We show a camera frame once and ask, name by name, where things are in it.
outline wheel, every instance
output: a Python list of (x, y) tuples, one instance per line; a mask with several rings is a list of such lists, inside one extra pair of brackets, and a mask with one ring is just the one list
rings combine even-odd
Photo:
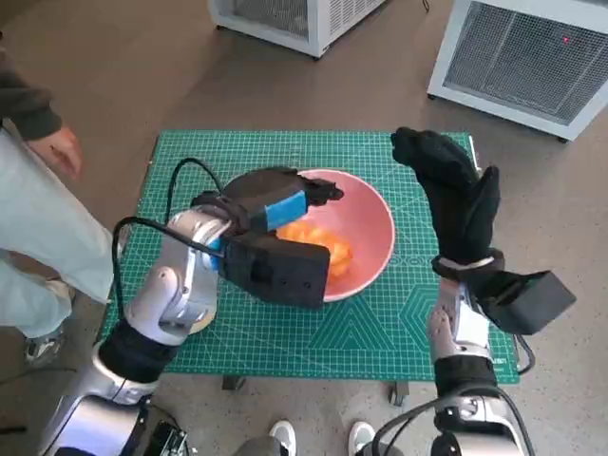
[(238, 391), (243, 388), (245, 384), (245, 377), (239, 377), (238, 375), (224, 375), (221, 380), (221, 388), (224, 391)]
[(389, 390), (389, 404), (396, 407), (402, 407), (406, 402), (405, 394), (398, 394), (395, 387), (390, 387)]

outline grid pattern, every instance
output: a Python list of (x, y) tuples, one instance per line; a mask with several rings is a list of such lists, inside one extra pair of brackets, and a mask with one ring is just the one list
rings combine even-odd
[(287, 31), (308, 40), (307, 0), (215, 0), (223, 15)]
[(445, 86), (568, 125), (607, 80), (608, 35), (473, 2)]
[[(471, 152), (467, 134), (450, 136)], [(432, 381), (425, 333), (438, 291), (438, 278), (429, 266), (437, 245), (424, 192), (413, 173), (392, 160), (390, 151), (386, 132), (164, 131), (148, 171), (139, 216), (162, 219), (174, 166), (185, 157), (197, 157), (224, 182), (278, 164), (348, 171), (384, 196), (397, 228), (387, 270), (361, 294), (320, 311), (263, 303), (221, 280), (216, 319), (188, 338), (169, 371)], [(174, 213), (212, 186), (198, 168), (184, 168)], [(133, 229), (122, 260), (125, 302), (142, 285), (160, 242), (152, 230)], [(116, 316), (111, 306), (104, 335)], [(493, 329), (491, 345), (499, 380), (517, 383), (511, 337)]]
[(348, 29), (361, 19), (363, 15), (374, 10), (382, 1), (330, 0), (330, 34), (341, 34), (345, 29)]

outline gray floor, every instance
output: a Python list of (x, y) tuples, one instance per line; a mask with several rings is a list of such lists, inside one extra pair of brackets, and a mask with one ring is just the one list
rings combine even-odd
[[(608, 448), (608, 115), (573, 143), (442, 101), (425, 88), (449, 5), (393, 0), (319, 63), (279, 47), (217, 32), (204, 0), (47, 0), (3, 26), (3, 46), (51, 87), (56, 107), (85, 147), (71, 186), (106, 226), (133, 212), (155, 135), (166, 127), (470, 131), (482, 164), (503, 171), (496, 244), (519, 271), (554, 268), (579, 298), (531, 339), (539, 367), (510, 389), (539, 454), (600, 455)], [(81, 302), (62, 363), (86, 352), (102, 314)], [(0, 332), (0, 377), (21, 367), (21, 341)], [(40, 374), (0, 388), (0, 425), (35, 435), (68, 374)], [(412, 404), (433, 394), (413, 388)], [(238, 394), (219, 379), (166, 375), (170, 405), (201, 454), (230, 454), (273, 420), (290, 418), (299, 454), (346, 454), (351, 423), (379, 426), (397, 410), (379, 382), (252, 379)], [(400, 441), (428, 454), (430, 417)], [(31, 454), (30, 437), (0, 438), (0, 453)]]

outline person's hand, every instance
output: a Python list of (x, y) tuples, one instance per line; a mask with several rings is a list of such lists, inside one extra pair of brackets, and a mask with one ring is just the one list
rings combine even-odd
[(499, 171), (480, 179), (465, 150), (433, 131), (399, 128), (390, 136), (394, 159), (411, 167), (425, 189), (441, 257), (467, 265), (490, 256), (501, 201)]
[(49, 167), (76, 180), (83, 169), (83, 151), (78, 138), (67, 126), (45, 138), (28, 141), (28, 146)]

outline black cable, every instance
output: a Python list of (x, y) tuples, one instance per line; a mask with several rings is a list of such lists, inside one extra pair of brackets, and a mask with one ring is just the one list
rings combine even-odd
[[(388, 423), (383, 425), (378, 430), (378, 432), (376, 432), (376, 435), (373, 438), (373, 441), (371, 442), (371, 456), (380, 456), (380, 441), (393, 428), (401, 425), (404, 422), (411, 423), (414, 419), (416, 419), (418, 417), (418, 415), (420, 415), (421, 413), (423, 413), (429, 409), (446, 409), (448, 407), (452, 407), (453, 401), (455, 398), (460, 397), (463, 394), (465, 394), (467, 392), (472, 392), (472, 391), (474, 391), (475, 394), (480, 394), (480, 392), (482, 392), (482, 391), (487, 391), (488, 393), (497, 394), (505, 400), (505, 402), (511, 408), (511, 411), (513, 412), (513, 416), (515, 416), (515, 420), (517, 421), (517, 424), (520, 427), (520, 432), (522, 433), (522, 438), (525, 443), (525, 446), (526, 446), (526, 449), (528, 452), (528, 456), (535, 456), (536, 453), (534, 451), (534, 447), (532, 446), (532, 440), (530, 439), (530, 435), (528, 433), (527, 427), (525, 426), (525, 422), (523, 421), (522, 415), (520, 414), (520, 411), (517, 409), (515, 402), (513, 402), (513, 399), (511, 399), (511, 397), (506, 392), (504, 392), (502, 389), (500, 389), (499, 387), (495, 387), (495, 386), (488, 385), (485, 383), (464, 384), (446, 396), (429, 401), (425, 404), (422, 404), (421, 406), (414, 407), (411, 410), (408, 410), (405, 413), (402, 413), (401, 415), (397, 416), (396, 418), (393, 418)], [(391, 448), (391, 445), (387, 446), (384, 454), (387, 454), (387, 451), (389, 451), (390, 448)]]
[(387, 445), (387, 449), (384, 450), (384, 455), (383, 456), (388, 456), (389, 454), (389, 450), (395, 445), (395, 442), (397, 442), (397, 439), (399, 438), (399, 436), (401, 435), (401, 433), (406, 430), (406, 428), (409, 426), (409, 424), (414, 421), (413, 418), (409, 418), (403, 425), (401, 425), (401, 427), (399, 427), (399, 430), (397, 430), (397, 432), (395, 432), (395, 435), (392, 436), (392, 439), (390, 439), (389, 444)]
[(521, 370), (518, 370), (518, 374), (526, 375), (527, 373), (532, 371), (536, 366), (536, 355), (534, 354), (534, 351), (530, 348), (530, 346), (521, 334), (515, 334), (515, 340), (519, 342), (519, 344), (523, 348), (523, 351), (525, 352), (525, 355), (528, 357), (527, 366)]
[[(161, 406), (157, 406), (156, 404), (150, 404), (149, 407), (158, 410), (160, 413), (164, 413), (173, 422), (176, 428), (185, 432), (185, 429), (180, 426), (180, 423), (178, 423), (178, 419), (169, 410), (167, 410), (166, 408), (162, 408)], [(186, 456), (190, 456), (190, 448), (188, 448), (187, 439), (184, 443), (186, 448)]]
[(141, 218), (141, 217), (125, 217), (120, 220), (116, 226), (114, 227), (114, 231), (112, 233), (112, 268), (114, 270), (114, 293), (116, 294), (116, 305), (118, 307), (119, 317), (124, 316), (124, 302), (123, 302), (123, 281), (121, 279), (121, 262), (118, 258), (118, 244), (121, 235), (121, 230), (126, 225), (143, 225), (148, 226), (150, 228), (154, 228), (157, 231), (160, 231), (164, 235), (173, 238), (182, 244), (187, 245), (199, 252), (203, 252), (204, 254), (210, 255), (212, 257), (223, 257), (223, 253), (219, 250), (212, 249), (207, 247), (206, 245), (202, 245), (198, 242), (195, 242), (190, 237), (186, 237), (181, 233), (178, 233), (171, 228), (167, 228), (162, 223), (158, 223), (155, 220), (151, 220), (149, 218)]
[(173, 170), (173, 173), (171, 174), (171, 179), (169, 180), (169, 189), (167, 190), (167, 207), (166, 207), (166, 209), (164, 211), (164, 224), (165, 225), (169, 222), (169, 218), (171, 217), (171, 203), (173, 202), (173, 192), (175, 190), (175, 185), (176, 185), (176, 183), (178, 181), (178, 174), (180, 173), (181, 169), (187, 163), (197, 164), (202, 169), (204, 169), (207, 172), (207, 174), (209, 175), (209, 177), (211, 177), (211, 179), (213, 180), (213, 182), (216, 185), (218, 191), (220, 193), (224, 192), (224, 187), (221, 184), (221, 181), (219, 180), (218, 175), (213, 172), (213, 170), (211, 169), (211, 167), (207, 163), (205, 163), (204, 161), (201, 161), (199, 159), (195, 159), (193, 157), (188, 157), (187, 159), (181, 160), (176, 165), (175, 169)]
[(73, 372), (73, 373), (75, 373), (76, 370), (73, 368), (40, 368), (40, 369), (26, 370), (25, 372), (18, 373), (16, 375), (13, 375), (12, 377), (3, 378), (2, 380), (0, 380), (0, 387), (4, 387), (8, 383), (14, 382), (15, 380), (19, 380), (20, 378), (23, 378), (23, 377), (28, 377), (30, 375), (33, 375), (34, 373), (43, 373), (43, 372)]
[(28, 428), (25, 426), (10, 426), (1, 427), (0, 435), (12, 435), (12, 434), (27, 434)]

